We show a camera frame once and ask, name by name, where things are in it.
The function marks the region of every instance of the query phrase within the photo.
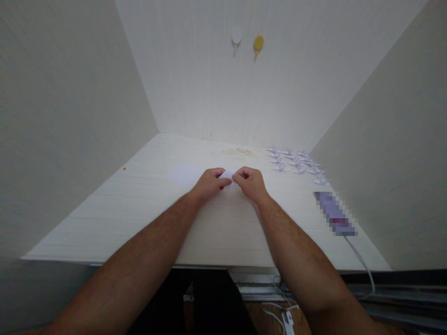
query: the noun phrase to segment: paper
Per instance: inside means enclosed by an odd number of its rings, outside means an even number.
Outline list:
[[[282,157],[276,157],[275,159],[271,160],[271,163],[276,163],[276,164],[281,164],[281,162],[283,161]]]
[[[297,173],[297,174],[303,174],[306,171],[307,171],[307,169],[303,168],[303,167],[299,168],[299,169],[296,169],[296,170],[292,170],[293,173]]]
[[[303,150],[303,151],[301,151],[301,152],[297,152],[296,154],[297,154],[298,156],[301,156],[301,157],[309,157],[309,154],[306,153],[305,150]]]
[[[311,169],[307,170],[307,172],[308,172],[308,173],[311,173],[311,174],[321,174],[321,173],[323,173],[324,171],[323,171],[323,170],[318,170],[317,167],[314,167],[314,168],[311,168]]]
[[[168,173],[168,178],[182,186],[191,187],[202,174],[203,170],[191,163],[183,162]]]
[[[285,164],[279,164],[277,167],[274,167],[273,170],[278,170],[281,172],[290,171],[290,169],[285,167]]]
[[[315,163],[314,161],[310,160],[309,162],[307,162],[307,164],[309,164],[309,166],[311,168],[316,167],[316,166],[321,166],[320,164]]]
[[[219,179],[221,179],[221,178],[228,178],[228,179],[231,180],[231,184],[225,186],[225,188],[230,189],[230,188],[233,187],[233,185],[234,185],[234,181],[233,181],[233,178],[232,178],[233,175],[234,175],[234,172],[229,170],[229,169],[225,170],[225,172],[220,175]]]
[[[312,182],[324,186],[330,185],[330,183],[324,178],[324,176],[323,177],[319,176],[316,179],[312,180]]]
[[[281,153],[281,154],[285,154],[287,156],[291,156],[291,157],[295,156],[295,153],[293,151],[290,151],[290,150],[278,151],[278,152]]]
[[[289,162],[289,164],[295,166],[296,168],[304,166],[304,164],[300,161],[292,161],[292,162]]]

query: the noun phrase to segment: smartphone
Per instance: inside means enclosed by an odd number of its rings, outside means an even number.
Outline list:
[[[357,232],[343,213],[340,203],[332,192],[314,192],[334,235],[355,236]]]

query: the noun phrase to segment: person's left hand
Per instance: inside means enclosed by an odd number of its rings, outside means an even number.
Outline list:
[[[201,204],[206,203],[212,196],[216,195],[219,190],[231,184],[231,179],[221,178],[220,175],[225,172],[224,168],[213,168],[205,170],[203,175],[197,181],[189,194]]]

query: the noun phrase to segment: forearm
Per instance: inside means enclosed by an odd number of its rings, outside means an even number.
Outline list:
[[[305,312],[354,299],[323,251],[271,197],[257,205],[273,260]]]
[[[48,334],[125,333],[171,270],[201,204],[186,194],[118,249]]]

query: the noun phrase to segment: crumbs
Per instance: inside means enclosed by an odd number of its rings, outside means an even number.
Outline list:
[[[254,155],[250,150],[245,150],[241,148],[236,149],[229,149],[229,150],[222,150],[223,154],[229,154],[229,155],[244,155],[244,156],[251,156]]]

